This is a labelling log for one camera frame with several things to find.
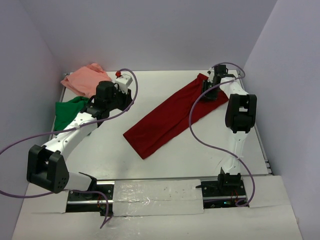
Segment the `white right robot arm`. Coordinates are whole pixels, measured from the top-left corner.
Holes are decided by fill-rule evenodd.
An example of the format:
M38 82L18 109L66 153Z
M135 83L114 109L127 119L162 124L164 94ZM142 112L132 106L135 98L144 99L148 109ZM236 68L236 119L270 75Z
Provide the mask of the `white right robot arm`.
M229 129L231 155L222 165L220 176L237 176L241 173L239 157L242 156L248 133L256 122L257 96L249 94L238 83L238 77L229 73L226 63L216 64L208 70L208 79L203 81L202 99L216 101L224 93L228 98L225 126Z

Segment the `red t-shirt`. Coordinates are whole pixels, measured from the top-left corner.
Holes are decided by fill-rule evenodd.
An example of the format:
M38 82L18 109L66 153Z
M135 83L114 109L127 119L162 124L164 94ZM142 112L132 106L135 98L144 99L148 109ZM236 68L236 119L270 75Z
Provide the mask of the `red t-shirt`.
M127 130L123 137L144 160L189 127L189 114L208 79L196 79L178 90Z

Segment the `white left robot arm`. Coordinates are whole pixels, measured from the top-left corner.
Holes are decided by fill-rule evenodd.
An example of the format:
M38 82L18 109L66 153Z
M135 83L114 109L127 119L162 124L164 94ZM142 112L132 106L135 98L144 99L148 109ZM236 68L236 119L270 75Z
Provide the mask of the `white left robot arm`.
M55 194L79 191L86 199L98 193L97 179L86 173L70 172L66 161L78 144L109 116L113 110L126 111L132 103L130 83L101 81L96 94L71 123L44 145L34 145L28 152L26 179Z

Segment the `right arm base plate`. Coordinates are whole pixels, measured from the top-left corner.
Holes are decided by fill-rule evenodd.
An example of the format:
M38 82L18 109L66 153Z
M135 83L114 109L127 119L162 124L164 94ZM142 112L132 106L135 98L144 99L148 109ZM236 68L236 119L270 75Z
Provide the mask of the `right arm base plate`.
M217 180L201 180L196 186L202 191L203 208L235 208L247 203L243 180L219 177Z

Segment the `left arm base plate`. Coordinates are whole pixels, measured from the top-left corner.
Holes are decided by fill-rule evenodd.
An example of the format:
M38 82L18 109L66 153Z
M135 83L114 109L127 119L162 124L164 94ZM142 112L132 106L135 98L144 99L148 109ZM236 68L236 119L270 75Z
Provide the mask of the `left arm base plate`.
M102 192L106 195L108 202L113 202L114 194L114 181L98 181L94 191ZM103 196L98 193L77 193L70 191L67 197L68 204L94 204L97 202L105 203L106 200Z

